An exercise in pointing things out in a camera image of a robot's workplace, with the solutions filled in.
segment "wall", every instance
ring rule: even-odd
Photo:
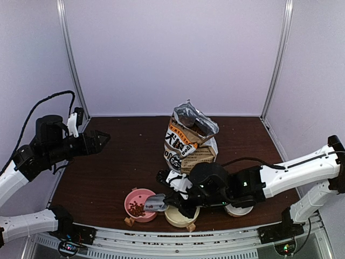
[[[0,167],[9,158],[29,110],[48,95],[72,90],[55,1],[0,0]],[[67,118],[71,96],[42,104],[29,121],[22,145],[35,134],[35,121],[46,114]],[[1,216],[33,213],[47,205],[57,176],[44,172],[18,191]],[[0,258],[19,256],[25,239],[6,244]]]
[[[207,114],[259,115],[285,1],[66,1],[92,116],[167,115],[191,99]]]
[[[319,149],[333,134],[345,143],[344,24],[343,1],[294,1],[291,34],[267,116],[286,159]],[[320,213],[337,258],[343,258],[345,197],[335,197]]]

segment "dark wooden table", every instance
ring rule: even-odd
[[[259,118],[213,117],[220,131],[216,135],[219,155],[225,163],[242,156],[254,156],[270,163],[281,158]],[[100,130],[112,139],[98,155],[76,158],[65,171],[53,198],[53,205],[63,205],[75,222],[98,227],[137,231],[185,231],[171,226],[164,213],[148,223],[129,228],[123,207],[126,195],[134,187],[155,193],[170,189],[155,181],[160,169],[167,169],[163,158],[164,135],[169,117],[92,118],[86,132]],[[228,166],[229,173],[256,165],[242,161]],[[257,204],[248,215],[234,218],[224,209],[202,208],[196,221],[197,231],[224,230],[267,224],[281,220],[281,212],[297,202],[295,189]]]

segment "robotic arm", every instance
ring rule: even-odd
[[[189,218],[194,217],[196,207],[248,208],[318,181],[300,201],[284,210],[282,222],[259,228],[261,242],[268,243],[303,234],[302,226],[316,210],[332,196],[345,193],[344,165],[345,149],[334,135],[316,152],[277,165],[255,166],[230,175],[220,164],[199,163],[188,176],[159,171],[157,181],[174,189],[164,203]]]
[[[82,108],[75,108],[67,126],[58,115],[47,115],[36,120],[35,137],[29,145],[17,150],[6,170],[0,175],[0,207],[42,171],[54,168],[55,173],[56,163],[102,151],[110,135],[100,131],[91,131],[91,137],[86,133],[78,133],[83,114]],[[0,247],[16,238],[45,231],[57,231],[62,236],[72,236],[72,223],[73,217],[63,207],[49,208],[30,215],[0,216]]]

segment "scoop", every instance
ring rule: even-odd
[[[168,205],[164,203],[165,194],[158,193],[147,198],[144,211],[145,212],[164,212],[168,209]]]

